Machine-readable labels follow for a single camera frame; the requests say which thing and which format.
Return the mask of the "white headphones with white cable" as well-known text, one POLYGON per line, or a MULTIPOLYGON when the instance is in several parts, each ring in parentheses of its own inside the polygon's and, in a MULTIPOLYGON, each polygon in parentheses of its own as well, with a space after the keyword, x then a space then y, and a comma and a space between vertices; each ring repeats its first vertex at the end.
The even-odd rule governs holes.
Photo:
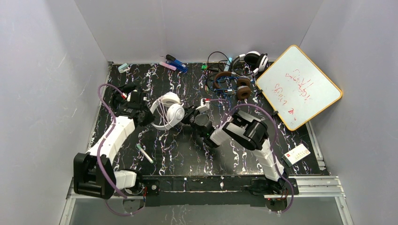
POLYGON ((150 112, 154 114, 159 106, 163 110, 163 115, 165 115, 165 117, 163 120, 164 125, 156 125, 153 122, 151 123, 151 125, 157 130, 170 130, 179 122, 181 122, 185 115, 179 96, 173 92, 167 92, 166 94, 157 98, 153 102, 150 112))

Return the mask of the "brown headphones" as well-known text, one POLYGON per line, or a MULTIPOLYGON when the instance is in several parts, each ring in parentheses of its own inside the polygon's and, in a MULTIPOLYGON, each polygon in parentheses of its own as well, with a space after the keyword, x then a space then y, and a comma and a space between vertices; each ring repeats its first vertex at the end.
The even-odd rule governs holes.
POLYGON ((213 85, 213 90, 226 94, 226 95, 231 95, 231 94, 236 94, 236 97, 238 100, 245 100, 250 97, 251 95, 251 80, 250 78, 242 75, 237 75, 235 72, 229 72, 229 71, 223 71, 219 72, 218 74, 215 75, 214 80, 212 81, 213 85), (236 88, 222 88, 221 87, 221 81, 222 80, 230 80, 233 79, 235 80, 236 83, 236 88))

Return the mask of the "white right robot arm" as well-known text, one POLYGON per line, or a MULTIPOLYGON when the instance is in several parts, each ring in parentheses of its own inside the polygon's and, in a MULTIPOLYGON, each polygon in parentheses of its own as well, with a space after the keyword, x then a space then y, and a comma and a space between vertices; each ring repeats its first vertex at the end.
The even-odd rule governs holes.
POLYGON ((236 110, 230 119, 215 128, 206 114, 191 106, 184 108, 182 123, 190 125, 210 148, 217 148, 223 142, 234 140, 252 151, 263 169, 266 181, 275 187, 285 187, 288 174, 271 149, 268 127, 260 119, 236 110))

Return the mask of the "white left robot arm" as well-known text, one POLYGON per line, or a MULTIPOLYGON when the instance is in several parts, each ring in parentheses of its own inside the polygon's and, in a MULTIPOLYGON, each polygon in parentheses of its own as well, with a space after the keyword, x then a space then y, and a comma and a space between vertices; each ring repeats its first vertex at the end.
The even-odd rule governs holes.
POLYGON ((146 94, 141 90, 124 93, 122 104, 108 130, 85 153, 77 153, 73 160, 74 192, 80 195, 109 199, 114 192, 124 196, 122 189, 139 186, 138 174, 132 170, 114 171, 112 163, 123 143, 138 126, 147 126, 154 116, 147 106, 146 94))

